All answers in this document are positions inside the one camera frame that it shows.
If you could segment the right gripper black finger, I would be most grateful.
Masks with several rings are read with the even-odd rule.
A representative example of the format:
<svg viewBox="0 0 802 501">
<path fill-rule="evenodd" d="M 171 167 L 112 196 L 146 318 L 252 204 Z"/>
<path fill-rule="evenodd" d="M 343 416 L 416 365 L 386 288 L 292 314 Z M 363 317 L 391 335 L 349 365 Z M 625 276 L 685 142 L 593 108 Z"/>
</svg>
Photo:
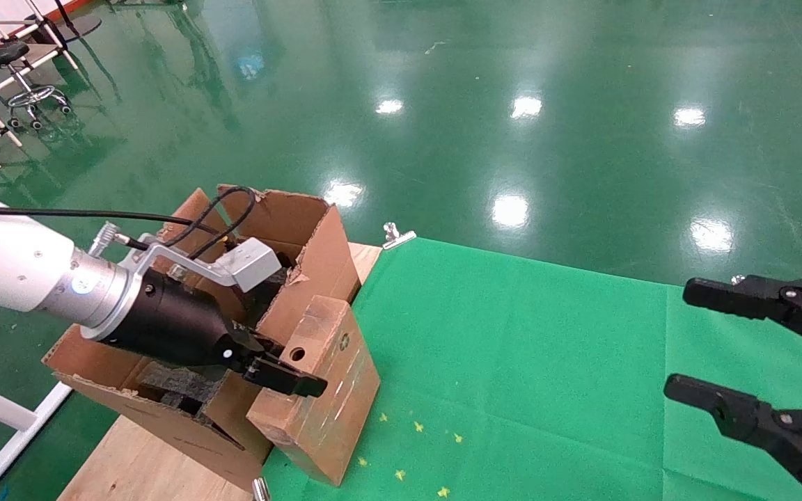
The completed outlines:
<svg viewBox="0 0 802 501">
<path fill-rule="evenodd" d="M 802 279 L 780 281 L 747 275 L 723 283 L 694 277 L 682 298 L 689 305 L 743 318 L 775 321 L 802 337 Z"/>
<path fill-rule="evenodd" d="M 723 437 L 763 450 L 802 485 L 802 409 L 777 409 L 755 395 L 683 374 L 666 378 L 664 394 L 708 413 Z"/>
</svg>

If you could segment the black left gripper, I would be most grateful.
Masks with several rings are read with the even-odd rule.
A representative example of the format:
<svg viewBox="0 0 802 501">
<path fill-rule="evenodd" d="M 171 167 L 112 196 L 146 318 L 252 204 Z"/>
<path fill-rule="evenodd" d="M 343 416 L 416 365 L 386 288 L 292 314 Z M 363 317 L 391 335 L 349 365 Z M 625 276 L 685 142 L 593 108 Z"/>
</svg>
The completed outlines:
<svg viewBox="0 0 802 501">
<path fill-rule="evenodd" d="M 207 292 L 188 291 L 154 270 L 122 321 L 100 342 L 178 367 L 220 365 L 287 396 L 320 397 L 328 381 L 274 356 L 283 345 L 250 326 L 231 321 Z M 249 349 L 266 353 L 249 355 Z"/>
</svg>

